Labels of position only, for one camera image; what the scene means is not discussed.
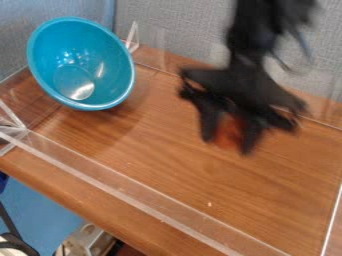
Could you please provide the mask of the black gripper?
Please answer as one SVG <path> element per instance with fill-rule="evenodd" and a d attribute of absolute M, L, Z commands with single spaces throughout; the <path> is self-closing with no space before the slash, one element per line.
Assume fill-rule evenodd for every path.
<path fill-rule="evenodd" d="M 242 122 L 243 155 L 253 153 L 269 124 L 286 131 L 296 129 L 296 120 L 282 116 L 274 106 L 294 116 L 308 111 L 308 103 L 277 84 L 261 65 L 235 62 L 223 69 L 183 67 L 181 77 L 179 96 L 198 108 L 205 142 L 215 139 L 226 112 L 249 118 Z"/>

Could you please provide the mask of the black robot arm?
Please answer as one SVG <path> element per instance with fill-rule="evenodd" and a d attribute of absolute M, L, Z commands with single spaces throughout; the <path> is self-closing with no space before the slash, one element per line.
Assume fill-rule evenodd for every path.
<path fill-rule="evenodd" d="M 266 71 L 265 60 L 285 33 L 304 39 L 298 27 L 310 23 L 316 7 L 316 0 L 237 0 L 226 34 L 229 65 L 219 69 L 181 70 L 179 96 L 198 109 L 203 141 L 214 140 L 227 114 L 245 124 L 241 143 L 245 155 L 253 152 L 265 130 L 297 129 L 297 118 L 285 117 L 277 109 L 283 107 L 298 115 L 309 111 L 308 103 L 278 85 Z"/>

